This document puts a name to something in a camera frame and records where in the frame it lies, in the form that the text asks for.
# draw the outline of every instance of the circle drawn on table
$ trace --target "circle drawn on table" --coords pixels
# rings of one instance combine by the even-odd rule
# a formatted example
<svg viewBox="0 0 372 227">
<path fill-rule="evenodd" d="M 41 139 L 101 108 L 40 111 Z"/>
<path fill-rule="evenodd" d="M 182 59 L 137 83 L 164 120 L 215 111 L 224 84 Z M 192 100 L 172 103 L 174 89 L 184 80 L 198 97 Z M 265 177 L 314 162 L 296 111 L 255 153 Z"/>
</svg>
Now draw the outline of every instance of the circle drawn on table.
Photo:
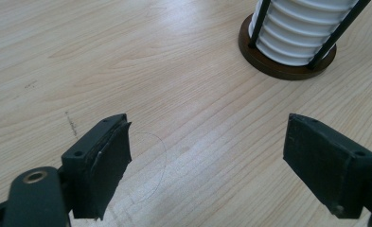
<svg viewBox="0 0 372 227">
<path fill-rule="evenodd" d="M 133 160 L 127 167 L 120 186 L 134 204 L 151 198 L 164 180 L 168 161 L 167 148 L 156 134 L 138 131 L 130 135 Z"/>
</svg>

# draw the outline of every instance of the round joint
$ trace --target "round joint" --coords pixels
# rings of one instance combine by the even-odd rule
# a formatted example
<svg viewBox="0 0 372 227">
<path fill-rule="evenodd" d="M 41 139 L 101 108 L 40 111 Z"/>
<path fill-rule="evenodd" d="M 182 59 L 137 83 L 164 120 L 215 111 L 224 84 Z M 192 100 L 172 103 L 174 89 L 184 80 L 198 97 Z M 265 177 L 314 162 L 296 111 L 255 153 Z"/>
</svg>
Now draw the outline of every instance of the round joint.
<svg viewBox="0 0 372 227">
<path fill-rule="evenodd" d="M 24 179 L 24 183 L 37 183 L 41 180 L 43 180 L 47 176 L 47 172 L 41 170 L 41 171 L 34 171 L 31 173 L 28 173 Z"/>
<path fill-rule="evenodd" d="M 310 79 L 321 74 L 333 62 L 333 59 L 336 56 L 336 44 L 313 69 L 309 69 L 307 65 L 289 66 L 271 60 L 262 54 L 256 47 L 249 47 L 250 35 L 248 34 L 248 26 L 250 25 L 252 16 L 253 14 L 244 20 L 241 29 L 239 30 L 239 50 L 244 58 L 262 73 L 277 79 Z"/>
</svg>

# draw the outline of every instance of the round wooden base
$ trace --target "round wooden base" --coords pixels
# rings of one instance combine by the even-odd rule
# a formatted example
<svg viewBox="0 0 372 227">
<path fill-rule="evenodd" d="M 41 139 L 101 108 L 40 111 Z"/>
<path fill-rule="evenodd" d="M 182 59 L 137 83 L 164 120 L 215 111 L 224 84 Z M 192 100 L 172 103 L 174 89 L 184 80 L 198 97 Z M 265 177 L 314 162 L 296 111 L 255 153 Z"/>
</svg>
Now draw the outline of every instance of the round wooden base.
<svg viewBox="0 0 372 227">
<path fill-rule="evenodd" d="M 336 44 L 330 49 L 314 69 L 304 66 L 288 66 L 278 63 L 266 57 L 257 48 L 250 48 L 250 36 L 248 26 L 250 25 L 252 14 L 248 16 L 239 30 L 239 49 L 244 58 L 250 62 L 256 69 L 271 77 L 287 80 L 310 79 L 321 74 L 332 62 L 336 56 Z"/>
</svg>

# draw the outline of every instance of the wood grain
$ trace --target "wood grain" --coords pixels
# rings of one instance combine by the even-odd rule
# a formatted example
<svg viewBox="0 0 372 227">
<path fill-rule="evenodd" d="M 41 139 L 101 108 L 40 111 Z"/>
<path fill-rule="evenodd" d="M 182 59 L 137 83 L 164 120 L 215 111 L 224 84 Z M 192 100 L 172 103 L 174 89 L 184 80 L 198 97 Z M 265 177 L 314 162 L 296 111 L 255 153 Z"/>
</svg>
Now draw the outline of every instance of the wood grain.
<svg viewBox="0 0 372 227">
<path fill-rule="evenodd" d="M 372 150 L 372 2 L 334 62 L 270 78 L 238 48 L 256 1 L 0 0 L 0 202 L 101 118 L 133 162 L 103 221 L 74 226 L 366 226 L 338 220 L 282 160 L 289 113 Z"/>
</svg>

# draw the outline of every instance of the pencil mark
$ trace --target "pencil mark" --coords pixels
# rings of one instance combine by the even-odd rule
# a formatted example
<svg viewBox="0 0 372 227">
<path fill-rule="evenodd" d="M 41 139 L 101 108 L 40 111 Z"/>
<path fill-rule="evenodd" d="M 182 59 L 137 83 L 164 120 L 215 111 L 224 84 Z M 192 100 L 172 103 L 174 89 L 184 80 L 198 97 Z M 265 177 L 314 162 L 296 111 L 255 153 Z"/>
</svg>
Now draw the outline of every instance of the pencil mark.
<svg viewBox="0 0 372 227">
<path fill-rule="evenodd" d="M 168 149 L 166 148 L 166 145 L 165 145 L 165 143 L 163 142 L 163 140 L 162 140 L 159 136 L 157 136 L 157 135 L 155 135 L 155 134 L 153 134 L 153 133 L 150 133 L 150 132 L 142 132 L 142 131 L 141 131 L 141 132 L 136 132 L 135 134 L 148 134 L 148 135 L 151 135 L 151 136 L 157 138 L 157 139 L 162 143 L 163 148 L 164 148 L 164 150 L 165 150 L 165 151 L 164 151 L 164 152 L 165 152 L 165 163 L 164 163 L 164 167 L 163 167 L 162 174 L 161 174 L 161 176 L 160 176 L 160 178 L 159 178 L 159 183 L 155 186 L 155 188 L 153 188 L 152 193 L 151 193 L 149 196 L 147 196 L 144 200 L 137 202 L 137 203 L 140 203 L 140 202 L 146 201 L 146 200 L 148 200 L 149 198 L 151 198 L 151 197 L 155 194 L 155 192 L 158 190 L 160 184 L 162 183 L 162 181 L 163 181 L 163 177 L 165 176 L 166 167 L 167 167 L 167 164 L 168 164 Z"/>
<path fill-rule="evenodd" d="M 79 138 L 77 137 L 77 125 L 73 122 L 73 120 L 71 120 L 70 116 L 68 115 L 68 112 L 65 112 L 65 116 L 67 117 L 67 121 L 70 124 L 71 131 L 73 132 L 74 137 L 76 137 L 76 139 L 79 140 Z"/>
<path fill-rule="evenodd" d="M 33 80 L 32 82 L 30 82 L 29 84 L 27 84 L 24 88 L 34 88 L 35 87 L 35 83 L 38 82 L 38 80 Z"/>
</svg>

